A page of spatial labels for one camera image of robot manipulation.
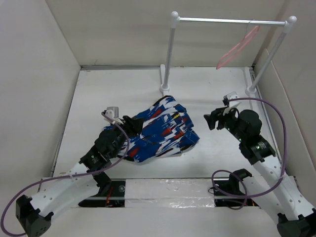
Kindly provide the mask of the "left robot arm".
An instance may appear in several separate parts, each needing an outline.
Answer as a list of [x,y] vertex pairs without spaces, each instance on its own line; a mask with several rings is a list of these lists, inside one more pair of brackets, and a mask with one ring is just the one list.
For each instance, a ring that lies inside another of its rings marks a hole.
[[75,204],[110,191],[112,181],[105,171],[113,167],[111,160],[118,156],[123,145],[141,133],[144,119],[116,118],[112,110],[101,114],[112,128],[99,134],[79,162],[63,177],[53,177],[45,190],[16,200],[16,217],[27,236],[42,236],[58,216]]

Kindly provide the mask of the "blue patterned trousers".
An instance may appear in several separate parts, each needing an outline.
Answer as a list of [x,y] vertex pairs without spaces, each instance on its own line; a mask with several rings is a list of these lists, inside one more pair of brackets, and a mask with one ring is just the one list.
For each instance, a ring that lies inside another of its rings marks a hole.
[[121,158],[127,151],[124,159],[129,162],[141,163],[151,158],[181,154],[199,141],[187,109],[171,95],[160,98],[133,118],[144,120],[142,131],[129,139],[128,150],[125,141],[117,155]]

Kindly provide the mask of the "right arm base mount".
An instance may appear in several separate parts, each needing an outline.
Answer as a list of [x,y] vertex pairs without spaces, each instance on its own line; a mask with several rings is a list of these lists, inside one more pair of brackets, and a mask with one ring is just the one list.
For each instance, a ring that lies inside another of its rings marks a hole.
[[257,206],[258,204],[248,198],[245,199],[238,199],[235,197],[230,197],[226,194],[223,194],[222,192],[218,191],[215,187],[220,188],[224,192],[227,192],[229,194],[243,196],[244,188],[241,185],[240,181],[233,175],[229,175],[228,178],[220,179],[215,178],[213,181],[214,185],[208,189],[208,192],[210,194],[214,195],[214,203],[216,207],[228,207],[229,209],[239,210],[242,204],[245,202],[245,206]]

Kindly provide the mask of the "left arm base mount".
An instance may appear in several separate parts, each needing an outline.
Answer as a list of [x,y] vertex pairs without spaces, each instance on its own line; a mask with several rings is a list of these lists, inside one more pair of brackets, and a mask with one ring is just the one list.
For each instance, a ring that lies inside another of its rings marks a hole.
[[104,194],[96,194],[78,203],[79,207],[125,207],[126,180],[113,180],[109,189]]

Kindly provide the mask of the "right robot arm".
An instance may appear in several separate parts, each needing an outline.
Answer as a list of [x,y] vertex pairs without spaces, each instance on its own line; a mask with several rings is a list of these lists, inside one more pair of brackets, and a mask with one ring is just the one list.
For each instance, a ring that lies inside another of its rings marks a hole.
[[241,154],[267,182],[264,188],[246,169],[230,175],[226,185],[235,195],[247,195],[276,224],[282,237],[314,237],[316,209],[298,190],[296,183],[282,171],[281,164],[269,142],[261,136],[262,122],[253,110],[217,108],[203,116],[210,130],[227,129],[238,141]]

